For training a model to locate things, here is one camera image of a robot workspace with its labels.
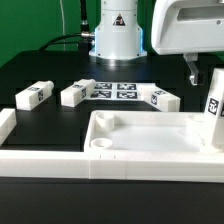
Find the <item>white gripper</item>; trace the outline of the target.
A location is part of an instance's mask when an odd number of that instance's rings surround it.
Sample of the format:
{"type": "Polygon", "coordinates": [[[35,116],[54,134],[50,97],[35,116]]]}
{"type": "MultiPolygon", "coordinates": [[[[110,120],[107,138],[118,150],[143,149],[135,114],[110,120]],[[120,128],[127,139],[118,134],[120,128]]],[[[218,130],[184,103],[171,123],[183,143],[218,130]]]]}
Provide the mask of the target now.
{"type": "Polygon", "coordinates": [[[197,53],[224,51],[224,0],[157,0],[151,45],[160,55],[185,53],[191,84],[202,85],[197,53]]]}

